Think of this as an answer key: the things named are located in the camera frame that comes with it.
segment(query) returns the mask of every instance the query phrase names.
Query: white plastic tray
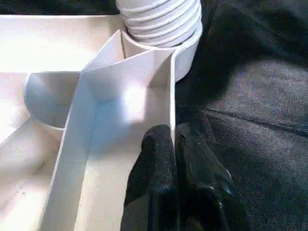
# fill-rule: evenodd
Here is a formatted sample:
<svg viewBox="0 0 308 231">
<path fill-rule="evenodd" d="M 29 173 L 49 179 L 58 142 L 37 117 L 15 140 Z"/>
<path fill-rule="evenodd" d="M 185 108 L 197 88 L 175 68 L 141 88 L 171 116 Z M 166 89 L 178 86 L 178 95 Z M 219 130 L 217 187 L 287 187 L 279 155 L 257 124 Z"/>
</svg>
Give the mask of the white plastic tray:
<svg viewBox="0 0 308 231">
<path fill-rule="evenodd" d="M 128 174 L 144 133 L 167 124 L 174 138 L 174 84 L 190 69 L 202 26 L 182 45 L 157 49 L 133 41 L 118 15 L 4 16 L 0 25 L 17 44 L 0 37 L 0 48 L 10 54 L 9 60 L 0 56 L 6 64 L 0 70 L 36 72 L 27 80 L 22 75 L 26 104 L 17 113 L 26 105 L 32 117 L 26 110 L 26 122 L 19 122 L 0 149 L 19 156 L 3 145 L 14 146 L 15 136 L 32 142 L 18 144 L 26 150 L 23 159 L 0 165 L 1 180 L 9 179 L 0 197 L 0 230 L 119 230 Z M 22 167 L 9 168 L 11 163 Z M 16 224 L 13 218 L 24 213 L 27 219 Z"/>
</svg>

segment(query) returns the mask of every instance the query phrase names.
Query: black fabric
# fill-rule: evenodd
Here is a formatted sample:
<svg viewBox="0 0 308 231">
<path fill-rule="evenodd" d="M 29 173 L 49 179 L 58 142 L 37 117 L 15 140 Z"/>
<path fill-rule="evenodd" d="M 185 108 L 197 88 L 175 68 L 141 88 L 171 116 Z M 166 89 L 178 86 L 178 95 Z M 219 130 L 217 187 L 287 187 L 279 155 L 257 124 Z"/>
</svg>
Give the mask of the black fabric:
<svg viewBox="0 0 308 231">
<path fill-rule="evenodd" d="M 308 230 L 305 0 L 202 0 L 204 33 L 176 85 L 232 179 L 252 230 Z M 1 13 L 115 14 L 114 1 L 1 1 Z"/>
</svg>

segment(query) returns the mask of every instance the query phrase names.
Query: white plastic compartment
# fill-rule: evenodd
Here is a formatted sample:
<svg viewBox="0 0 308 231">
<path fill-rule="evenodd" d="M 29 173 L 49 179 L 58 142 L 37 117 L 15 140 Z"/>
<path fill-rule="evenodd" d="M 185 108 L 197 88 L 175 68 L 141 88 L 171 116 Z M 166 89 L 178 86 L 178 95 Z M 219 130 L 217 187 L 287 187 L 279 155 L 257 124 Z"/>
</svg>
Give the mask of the white plastic compartment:
<svg viewBox="0 0 308 231">
<path fill-rule="evenodd" d="M 0 16 L 1 231 L 38 229 L 61 141 L 27 110 L 28 72 L 81 71 L 119 28 L 118 15 Z"/>
<path fill-rule="evenodd" d="M 96 66 L 116 43 L 107 66 Z M 144 133 L 167 124 L 173 136 L 170 58 L 169 51 L 142 51 L 117 31 L 81 73 L 40 230 L 119 230 Z"/>
<path fill-rule="evenodd" d="M 174 137 L 174 81 L 189 71 L 202 26 L 182 45 L 168 49 L 141 45 L 120 30 L 114 34 L 123 27 L 118 15 L 1 16 L 0 26 L 0 48 L 5 51 L 0 54 L 4 64 L 0 70 L 4 72 L 53 71 L 31 75 L 44 83 L 44 76 L 80 71 L 95 57 L 78 72 L 72 105 L 55 101 L 52 108 L 62 104 L 65 108 L 60 126 L 59 111 L 47 110 L 55 116 L 46 120 L 30 110 L 32 117 L 18 123 L 0 147 L 2 157 L 12 157 L 9 160 L 18 160 L 15 163 L 20 166 L 10 168 L 12 164 L 3 162 L 4 177 L 13 176 L 14 170 L 18 177 L 26 173 L 26 181 L 20 178 L 22 184 L 19 178 L 13 179 L 12 196 L 7 193 L 9 187 L 4 188 L 0 230 L 119 230 L 127 177 L 145 131 L 168 124 Z M 41 90 L 57 95 L 56 88 L 42 86 Z M 60 143 L 50 135 L 55 129 L 64 132 L 59 154 Z"/>
</svg>

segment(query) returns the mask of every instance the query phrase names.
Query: white plastic part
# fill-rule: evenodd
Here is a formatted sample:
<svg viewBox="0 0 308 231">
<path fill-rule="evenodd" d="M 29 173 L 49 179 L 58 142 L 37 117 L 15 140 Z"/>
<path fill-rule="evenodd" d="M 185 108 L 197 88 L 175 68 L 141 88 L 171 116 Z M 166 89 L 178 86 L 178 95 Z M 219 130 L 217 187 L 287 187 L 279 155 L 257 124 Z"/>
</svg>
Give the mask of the white plastic part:
<svg viewBox="0 0 308 231">
<path fill-rule="evenodd" d="M 169 14 L 173 12 L 175 9 L 180 7 L 182 4 L 187 4 L 189 0 L 169 0 L 163 5 L 159 5 L 155 8 L 152 8 L 147 11 L 138 12 L 138 13 L 126 13 L 126 11 L 122 10 L 121 13 L 126 17 L 126 21 L 130 22 L 144 22 L 159 18 L 163 15 Z"/>
<path fill-rule="evenodd" d="M 137 38 L 155 38 L 165 35 L 178 29 L 187 23 L 190 19 L 196 16 L 200 2 L 198 0 L 189 0 L 188 4 L 185 4 L 185 11 L 177 13 L 176 11 L 182 10 L 183 7 L 178 7 L 172 14 L 164 15 L 157 19 L 156 22 L 151 20 L 152 29 L 149 26 L 128 26 L 129 33 Z"/>
<path fill-rule="evenodd" d="M 117 7 L 126 13 L 148 11 L 170 0 L 116 0 Z"/>
<path fill-rule="evenodd" d="M 176 29 L 164 36 L 158 38 L 150 39 L 140 39 L 140 43 L 143 43 L 148 46 L 157 46 L 157 47 L 172 47 L 181 44 L 190 38 L 197 27 L 201 24 L 201 14 L 198 18 L 194 18 L 187 25 Z"/>
<path fill-rule="evenodd" d="M 0 72 L 81 71 L 118 29 L 112 16 L 0 16 Z"/>
<path fill-rule="evenodd" d="M 201 22 L 200 0 L 170 0 L 145 12 L 121 11 L 131 36 L 148 46 L 172 47 L 187 40 Z"/>
<path fill-rule="evenodd" d="M 25 103 L 31 115 L 59 141 L 79 80 L 79 72 L 44 72 L 28 76 Z"/>
<path fill-rule="evenodd" d="M 178 18 L 185 16 L 186 12 L 192 8 L 194 4 L 196 4 L 199 0 L 187 0 L 187 4 L 182 4 L 178 8 L 176 8 L 172 14 L 166 14 L 164 16 L 161 16 L 159 18 L 150 20 L 150 21 L 144 21 L 144 22 L 131 22 L 127 23 L 125 21 L 126 17 L 124 17 L 124 23 L 129 27 L 130 31 L 132 33 L 140 33 L 140 31 L 148 31 L 148 30 L 154 30 L 159 27 L 165 26 L 167 24 L 170 24 L 171 22 L 177 20 Z"/>
</svg>

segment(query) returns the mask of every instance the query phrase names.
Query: dark gray cloth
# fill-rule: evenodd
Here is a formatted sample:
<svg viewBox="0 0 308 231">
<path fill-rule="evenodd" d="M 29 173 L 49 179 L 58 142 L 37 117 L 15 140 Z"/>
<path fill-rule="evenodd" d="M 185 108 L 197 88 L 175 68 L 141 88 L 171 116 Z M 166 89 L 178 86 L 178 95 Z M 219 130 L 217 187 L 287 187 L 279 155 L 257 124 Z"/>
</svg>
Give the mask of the dark gray cloth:
<svg viewBox="0 0 308 231">
<path fill-rule="evenodd" d="M 176 88 L 177 123 L 202 131 L 256 231 L 308 230 L 307 4 L 205 8 L 209 32 Z"/>
</svg>

